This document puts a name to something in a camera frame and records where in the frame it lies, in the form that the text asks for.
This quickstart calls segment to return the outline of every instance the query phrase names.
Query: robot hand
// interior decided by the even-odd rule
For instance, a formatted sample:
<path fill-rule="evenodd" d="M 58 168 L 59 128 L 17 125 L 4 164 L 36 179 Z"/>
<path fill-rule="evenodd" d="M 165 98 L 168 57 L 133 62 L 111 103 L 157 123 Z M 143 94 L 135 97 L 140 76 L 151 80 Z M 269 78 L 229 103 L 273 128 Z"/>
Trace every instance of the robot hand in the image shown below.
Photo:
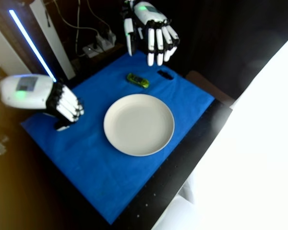
<path fill-rule="evenodd" d="M 20 109 L 41 109 L 57 117 L 57 131 L 76 123 L 84 114 L 83 105 L 63 83 L 54 83 L 49 76 L 25 74 L 9 76 L 0 82 L 1 100 Z"/>
<path fill-rule="evenodd" d="M 170 20 L 152 4 L 134 0 L 125 1 L 124 30 L 128 53 L 132 56 L 136 50 L 137 34 L 147 42 L 147 64 L 152 66 L 156 58 L 157 65 L 168 61 L 179 44 L 179 37 L 169 25 Z"/>

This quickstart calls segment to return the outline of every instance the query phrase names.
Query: round plate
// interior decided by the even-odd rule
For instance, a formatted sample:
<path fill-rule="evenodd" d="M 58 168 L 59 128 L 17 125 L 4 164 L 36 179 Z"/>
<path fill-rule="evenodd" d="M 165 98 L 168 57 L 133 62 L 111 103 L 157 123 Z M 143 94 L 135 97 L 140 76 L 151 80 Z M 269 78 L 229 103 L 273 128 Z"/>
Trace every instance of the round plate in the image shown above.
<path fill-rule="evenodd" d="M 109 142 L 132 156 L 147 156 L 163 149 L 171 140 L 174 127 L 174 117 L 167 105 L 146 94 L 120 98 L 104 119 Z"/>

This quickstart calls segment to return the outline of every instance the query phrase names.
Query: black curtain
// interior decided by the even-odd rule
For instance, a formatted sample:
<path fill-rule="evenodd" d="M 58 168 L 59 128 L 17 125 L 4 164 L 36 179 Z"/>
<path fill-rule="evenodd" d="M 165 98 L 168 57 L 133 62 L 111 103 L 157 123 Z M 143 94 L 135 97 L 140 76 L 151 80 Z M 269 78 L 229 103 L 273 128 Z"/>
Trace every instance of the black curtain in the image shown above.
<path fill-rule="evenodd" d="M 288 0 L 155 0 L 181 38 L 169 66 L 238 98 L 288 40 Z"/>

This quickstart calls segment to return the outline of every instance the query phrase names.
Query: plate rim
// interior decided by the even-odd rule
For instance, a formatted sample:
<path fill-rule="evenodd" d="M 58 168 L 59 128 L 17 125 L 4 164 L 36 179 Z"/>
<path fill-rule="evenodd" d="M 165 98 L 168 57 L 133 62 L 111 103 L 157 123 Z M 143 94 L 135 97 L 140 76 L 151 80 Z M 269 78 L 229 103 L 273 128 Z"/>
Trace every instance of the plate rim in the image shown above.
<path fill-rule="evenodd" d="M 106 117 L 108 116 L 109 111 L 110 111 L 110 109 L 114 106 L 114 104 L 116 104 L 116 103 L 117 103 L 118 101 L 120 101 L 120 100 L 123 100 L 123 99 L 126 98 L 126 97 L 131 97 L 131 96 L 135 96 L 135 95 L 145 95 L 145 96 L 153 97 L 153 98 L 159 100 L 159 101 L 160 101 L 161 103 L 163 103 L 163 104 L 165 105 L 165 107 L 168 109 L 168 111 L 169 111 L 169 113 L 170 113 L 170 115 L 171 115 L 171 117 L 172 117 L 172 120 L 173 120 L 173 130 L 172 130 L 171 136 L 169 137 L 168 141 L 167 141 L 160 149 L 158 149 L 157 151 L 154 151 L 154 152 L 148 153 L 148 154 L 144 154 L 144 155 L 134 155 L 134 154 L 129 154 L 129 153 L 126 153 L 126 152 L 123 152 L 123 151 L 119 150 L 119 149 L 116 148 L 116 147 L 113 145 L 113 143 L 110 141 L 110 139 L 109 139 L 108 136 L 107 136 L 106 129 L 105 129 Z M 106 112 L 106 114 L 105 114 L 105 116 L 104 116 L 103 128 L 104 128 L 104 133 L 105 133 L 105 135 L 106 135 L 106 138 L 107 138 L 108 142 L 110 142 L 110 144 L 112 145 L 112 147 L 114 147 L 115 149 L 117 149 L 119 152 L 121 152 L 121 153 L 123 153 L 123 154 L 126 154 L 126 155 L 129 155 L 129 156 L 134 156 L 134 157 L 145 157 L 145 156 L 153 155 L 153 154 L 161 151 L 161 150 L 164 149 L 164 147 L 165 147 L 166 145 L 168 145 L 168 143 L 172 140 L 172 137 L 173 137 L 174 131 L 175 131 L 175 119 L 174 119 L 174 115 L 173 115 L 172 111 L 170 110 L 170 108 L 168 107 L 168 105 L 165 104 L 165 103 L 164 103 L 162 100 L 160 100 L 159 98 L 157 98 L 157 97 L 155 97 L 155 96 L 152 96 L 152 95 L 149 95 L 149 94 L 144 94 L 144 93 L 133 93 L 133 94 L 129 94 L 129 95 L 123 96 L 123 97 L 117 99 L 114 103 L 112 103 L 112 105 L 107 109 L 107 112 Z"/>

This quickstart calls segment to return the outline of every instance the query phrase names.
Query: brown object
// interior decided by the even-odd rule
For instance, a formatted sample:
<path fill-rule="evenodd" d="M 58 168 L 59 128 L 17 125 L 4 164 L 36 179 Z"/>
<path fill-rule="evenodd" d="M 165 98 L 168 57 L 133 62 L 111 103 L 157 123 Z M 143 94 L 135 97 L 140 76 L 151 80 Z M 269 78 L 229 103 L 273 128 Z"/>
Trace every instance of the brown object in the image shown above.
<path fill-rule="evenodd" d="M 197 71 L 191 70 L 187 74 L 186 79 L 201 88 L 202 90 L 214 96 L 214 98 L 222 102 L 224 105 L 231 106 L 235 102 L 233 98 L 222 92 Z"/>

